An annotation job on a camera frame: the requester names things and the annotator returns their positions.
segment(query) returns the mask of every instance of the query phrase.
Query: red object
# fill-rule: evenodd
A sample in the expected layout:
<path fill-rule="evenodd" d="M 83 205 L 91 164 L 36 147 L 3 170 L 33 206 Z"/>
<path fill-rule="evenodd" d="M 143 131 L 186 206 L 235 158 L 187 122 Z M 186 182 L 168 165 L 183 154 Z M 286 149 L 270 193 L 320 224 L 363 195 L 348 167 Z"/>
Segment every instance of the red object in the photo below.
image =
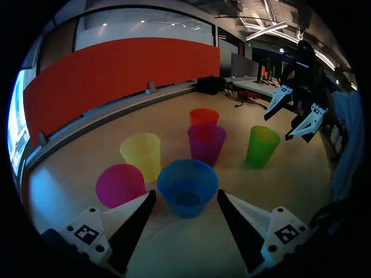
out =
<path fill-rule="evenodd" d="M 138 168 L 118 164 L 105 170 L 96 182 L 96 195 L 103 205 L 113 209 L 146 193 Z"/>
<path fill-rule="evenodd" d="M 217 124 L 219 114 L 211 109 L 198 108 L 189 113 L 191 117 L 191 126 L 198 124 Z"/>
<path fill-rule="evenodd" d="M 50 136 L 81 114 L 148 88 L 219 76 L 219 48 L 172 38 L 127 38 L 73 52 L 24 90 L 31 141 Z"/>
<path fill-rule="evenodd" d="M 249 97 L 253 99 L 258 98 L 258 94 L 255 92 L 249 92 L 249 91 L 237 91 L 237 96 L 238 97 Z"/>

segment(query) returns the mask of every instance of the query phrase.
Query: green plastic cup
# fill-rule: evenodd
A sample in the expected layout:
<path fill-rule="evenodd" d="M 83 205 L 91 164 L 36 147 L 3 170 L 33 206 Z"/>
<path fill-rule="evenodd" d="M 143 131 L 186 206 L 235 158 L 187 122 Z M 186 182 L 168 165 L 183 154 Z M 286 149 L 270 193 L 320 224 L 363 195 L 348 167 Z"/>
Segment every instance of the green plastic cup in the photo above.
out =
<path fill-rule="evenodd" d="M 280 136 L 265 126 L 253 126 L 246 161 L 253 168 L 262 168 L 280 143 Z"/>

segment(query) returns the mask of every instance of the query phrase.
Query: blue plastic cup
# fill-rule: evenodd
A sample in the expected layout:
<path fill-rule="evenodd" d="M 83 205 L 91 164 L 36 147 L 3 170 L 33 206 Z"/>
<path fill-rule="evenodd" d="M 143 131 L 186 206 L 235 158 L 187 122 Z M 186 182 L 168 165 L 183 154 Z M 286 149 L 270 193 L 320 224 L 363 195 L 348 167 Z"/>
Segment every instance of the blue plastic cup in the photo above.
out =
<path fill-rule="evenodd" d="M 202 161 L 184 159 L 170 163 L 157 180 L 161 196 L 181 218 L 199 215 L 217 192 L 215 171 Z"/>

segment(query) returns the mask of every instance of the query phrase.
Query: yellow plastic cup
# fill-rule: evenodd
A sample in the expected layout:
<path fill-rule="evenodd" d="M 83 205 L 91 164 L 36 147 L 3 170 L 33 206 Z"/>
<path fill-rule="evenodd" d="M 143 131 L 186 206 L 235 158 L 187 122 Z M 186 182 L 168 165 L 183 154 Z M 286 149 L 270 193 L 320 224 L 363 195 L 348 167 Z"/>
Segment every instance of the yellow plastic cup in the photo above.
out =
<path fill-rule="evenodd" d="M 152 133 L 138 133 L 126 138 L 120 146 L 126 163 L 143 174 L 146 183 L 153 183 L 161 172 L 161 140 Z"/>

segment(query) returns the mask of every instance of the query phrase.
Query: desk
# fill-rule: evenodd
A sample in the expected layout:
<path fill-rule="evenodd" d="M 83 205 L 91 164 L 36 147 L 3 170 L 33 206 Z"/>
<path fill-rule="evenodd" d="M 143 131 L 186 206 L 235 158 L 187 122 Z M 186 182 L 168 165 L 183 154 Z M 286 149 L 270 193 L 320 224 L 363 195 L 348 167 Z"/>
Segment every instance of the desk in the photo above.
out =
<path fill-rule="evenodd" d="M 221 93 L 189 93 L 134 111 L 70 142 L 30 174 L 28 207 L 36 229 L 59 230 L 88 206 L 105 211 L 95 194 L 99 175 L 123 163 L 121 142 L 139 132 L 157 134 L 162 141 L 162 166 L 190 158 L 189 112 L 207 107 L 219 112 L 227 132 L 214 169 L 219 188 L 266 210 L 284 206 L 308 222 L 330 201 L 330 171 L 319 134 L 307 144 L 301 138 L 285 141 L 295 114 L 282 109 L 269 121 L 261 107 L 237 102 Z M 264 125 L 281 137 L 263 169 L 244 166 L 252 126 Z M 147 184 L 148 190 L 156 184 Z M 244 263 L 216 196 L 197 218 L 180 219 L 157 192 L 154 210 L 128 265 L 136 277 L 243 277 Z"/>
<path fill-rule="evenodd" d="M 233 81 L 233 85 L 250 90 L 252 92 L 257 92 L 262 95 L 266 95 L 269 97 L 273 97 L 273 93 L 279 88 L 279 84 L 277 83 L 277 87 L 267 84 L 255 83 L 254 80 L 242 80 L 242 81 Z"/>

